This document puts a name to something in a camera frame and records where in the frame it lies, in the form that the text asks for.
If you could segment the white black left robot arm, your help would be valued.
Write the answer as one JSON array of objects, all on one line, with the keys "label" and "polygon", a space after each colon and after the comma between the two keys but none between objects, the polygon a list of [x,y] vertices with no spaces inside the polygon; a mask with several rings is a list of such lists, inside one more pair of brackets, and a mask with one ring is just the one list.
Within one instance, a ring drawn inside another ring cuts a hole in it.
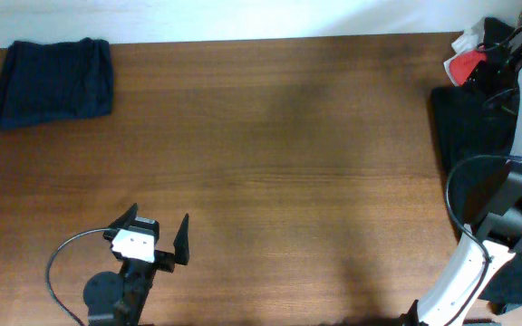
[{"label": "white black left robot arm", "polygon": [[97,273],[85,284],[89,326],[137,325],[156,273],[175,269],[175,255],[156,248],[159,223],[139,216],[138,210],[133,204],[102,234],[121,269]]}]

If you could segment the red white cloth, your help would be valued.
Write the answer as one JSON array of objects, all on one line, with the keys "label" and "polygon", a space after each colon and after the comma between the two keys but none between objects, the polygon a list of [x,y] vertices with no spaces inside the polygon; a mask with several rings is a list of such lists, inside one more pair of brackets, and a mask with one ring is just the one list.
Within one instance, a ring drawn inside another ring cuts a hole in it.
[{"label": "red white cloth", "polygon": [[477,48],[485,35],[485,19],[481,18],[470,28],[465,29],[461,36],[451,43],[454,55],[443,63],[445,72],[454,86],[465,83],[480,62],[485,62],[487,56]]}]

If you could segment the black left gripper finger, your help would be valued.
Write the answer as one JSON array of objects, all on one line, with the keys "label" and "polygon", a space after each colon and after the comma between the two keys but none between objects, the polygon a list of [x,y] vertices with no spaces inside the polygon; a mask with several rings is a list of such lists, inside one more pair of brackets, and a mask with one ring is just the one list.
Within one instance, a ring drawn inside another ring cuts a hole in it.
[{"label": "black left gripper finger", "polygon": [[175,240],[175,263],[187,265],[189,263],[189,214],[185,214]]},{"label": "black left gripper finger", "polygon": [[135,220],[138,215],[139,206],[137,203],[134,203],[130,206],[130,208],[109,224],[110,229],[128,229],[131,222]]}]

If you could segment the dark blue garment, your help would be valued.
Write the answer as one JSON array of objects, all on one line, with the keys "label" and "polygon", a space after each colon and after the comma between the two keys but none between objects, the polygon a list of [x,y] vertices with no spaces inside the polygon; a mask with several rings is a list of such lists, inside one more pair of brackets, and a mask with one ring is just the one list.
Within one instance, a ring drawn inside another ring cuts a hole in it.
[{"label": "dark blue garment", "polygon": [[0,130],[109,115],[113,96],[109,42],[15,41],[0,71]]}]

